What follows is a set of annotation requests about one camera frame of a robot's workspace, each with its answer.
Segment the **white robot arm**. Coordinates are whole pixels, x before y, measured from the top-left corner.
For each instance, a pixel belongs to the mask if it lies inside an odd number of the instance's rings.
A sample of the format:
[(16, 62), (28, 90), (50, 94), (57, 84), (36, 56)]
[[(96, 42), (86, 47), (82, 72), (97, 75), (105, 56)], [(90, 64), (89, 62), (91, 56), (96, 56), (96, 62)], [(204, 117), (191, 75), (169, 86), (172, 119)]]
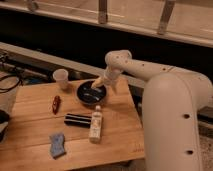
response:
[(203, 171), (197, 112), (213, 101), (210, 79), (195, 71), (134, 60), (110, 51), (107, 68), (93, 83), (115, 85), (127, 72), (145, 82), (142, 121), (147, 171)]

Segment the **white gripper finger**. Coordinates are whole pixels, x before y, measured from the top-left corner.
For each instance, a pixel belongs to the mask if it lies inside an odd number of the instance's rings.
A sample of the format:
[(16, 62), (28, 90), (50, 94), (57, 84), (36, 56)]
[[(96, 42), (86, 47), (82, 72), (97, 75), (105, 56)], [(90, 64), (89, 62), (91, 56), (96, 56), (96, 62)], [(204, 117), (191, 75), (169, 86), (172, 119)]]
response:
[(103, 78), (98, 77), (91, 85), (92, 88), (97, 88), (103, 85)]

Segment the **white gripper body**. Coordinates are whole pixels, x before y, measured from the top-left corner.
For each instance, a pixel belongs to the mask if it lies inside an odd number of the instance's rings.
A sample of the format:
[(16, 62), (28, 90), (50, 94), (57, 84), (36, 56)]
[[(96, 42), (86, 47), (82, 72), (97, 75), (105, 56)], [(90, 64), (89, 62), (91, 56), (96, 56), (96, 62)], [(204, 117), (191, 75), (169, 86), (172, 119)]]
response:
[(107, 67), (103, 74), (104, 85), (114, 87), (117, 83), (119, 75), (120, 71), (118, 69)]

